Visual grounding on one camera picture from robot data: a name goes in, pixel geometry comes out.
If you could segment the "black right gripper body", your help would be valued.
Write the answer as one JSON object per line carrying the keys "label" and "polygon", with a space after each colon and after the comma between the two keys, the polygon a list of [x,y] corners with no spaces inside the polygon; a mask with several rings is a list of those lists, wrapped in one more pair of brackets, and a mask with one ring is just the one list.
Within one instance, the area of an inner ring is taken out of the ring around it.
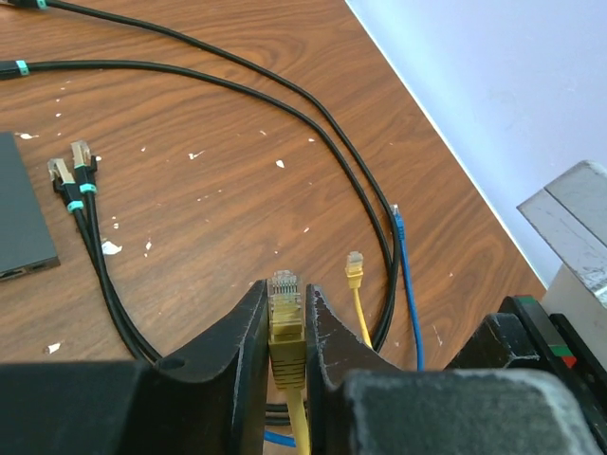
{"label": "black right gripper body", "polygon": [[598,447],[606,451],[606,371],[562,313],[531,296],[507,297],[484,317],[450,369],[534,369],[555,375],[577,399]]}

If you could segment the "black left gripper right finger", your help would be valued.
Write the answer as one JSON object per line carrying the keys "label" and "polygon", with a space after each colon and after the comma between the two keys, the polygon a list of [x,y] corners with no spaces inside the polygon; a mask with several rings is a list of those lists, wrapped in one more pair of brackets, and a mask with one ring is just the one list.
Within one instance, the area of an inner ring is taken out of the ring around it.
{"label": "black left gripper right finger", "polygon": [[307,297],[316,454],[599,454],[572,392],[534,369],[404,372],[358,339],[321,289]]}

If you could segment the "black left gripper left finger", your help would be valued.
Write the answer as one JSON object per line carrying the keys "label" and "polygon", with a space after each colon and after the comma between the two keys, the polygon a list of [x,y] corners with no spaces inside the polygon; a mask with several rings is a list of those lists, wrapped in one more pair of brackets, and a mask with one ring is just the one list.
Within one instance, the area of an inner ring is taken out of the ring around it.
{"label": "black left gripper left finger", "polygon": [[155,363],[5,364],[5,454],[258,454],[267,386],[267,284]]}

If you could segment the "black network switch box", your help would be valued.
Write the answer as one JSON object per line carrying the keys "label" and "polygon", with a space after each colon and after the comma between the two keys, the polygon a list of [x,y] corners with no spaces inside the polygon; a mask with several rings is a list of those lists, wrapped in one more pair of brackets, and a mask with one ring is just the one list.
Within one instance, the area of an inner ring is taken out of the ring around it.
{"label": "black network switch box", "polygon": [[1,134],[1,279],[60,264],[13,134]]}

